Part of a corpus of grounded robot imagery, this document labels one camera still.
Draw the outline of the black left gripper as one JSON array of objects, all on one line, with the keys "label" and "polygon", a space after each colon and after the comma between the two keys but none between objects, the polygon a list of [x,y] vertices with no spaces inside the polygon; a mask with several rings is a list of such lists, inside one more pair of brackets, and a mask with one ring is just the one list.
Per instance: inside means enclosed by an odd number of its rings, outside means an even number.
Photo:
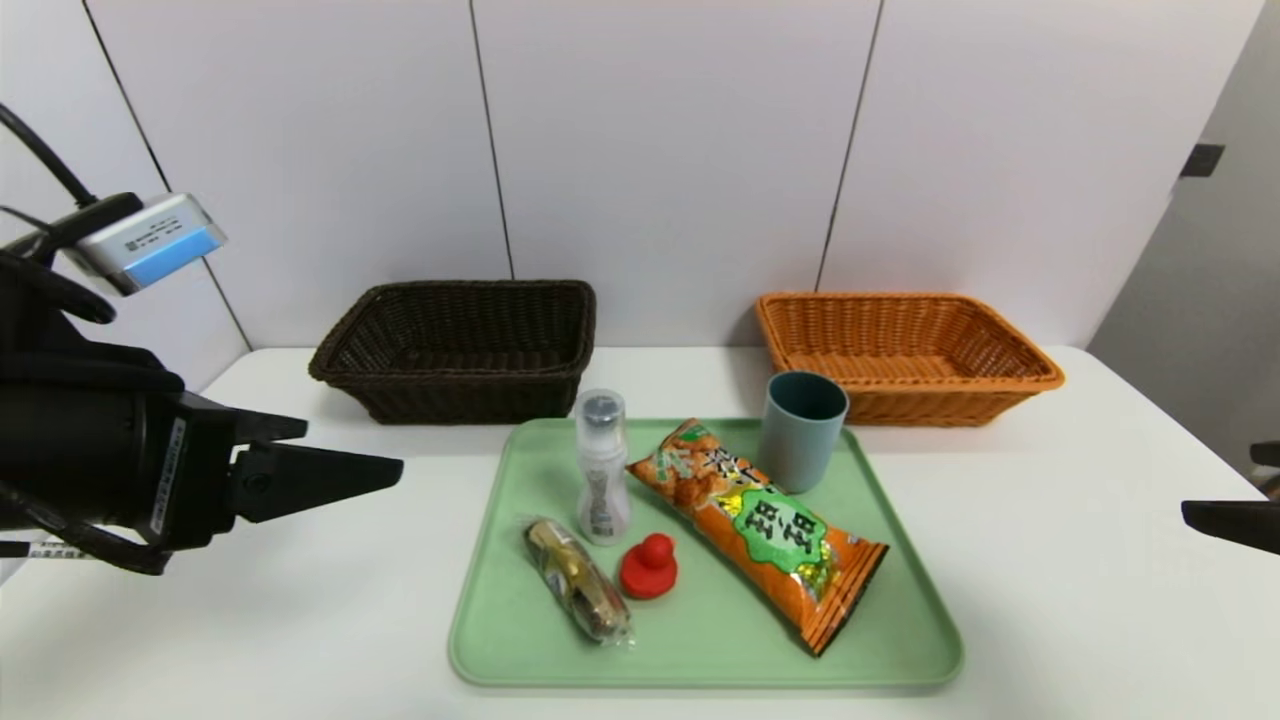
[{"label": "black left gripper", "polygon": [[402,478],[397,457],[276,443],[307,430],[174,377],[6,378],[3,529],[45,530],[77,553],[175,553],[237,516],[270,521]]}]

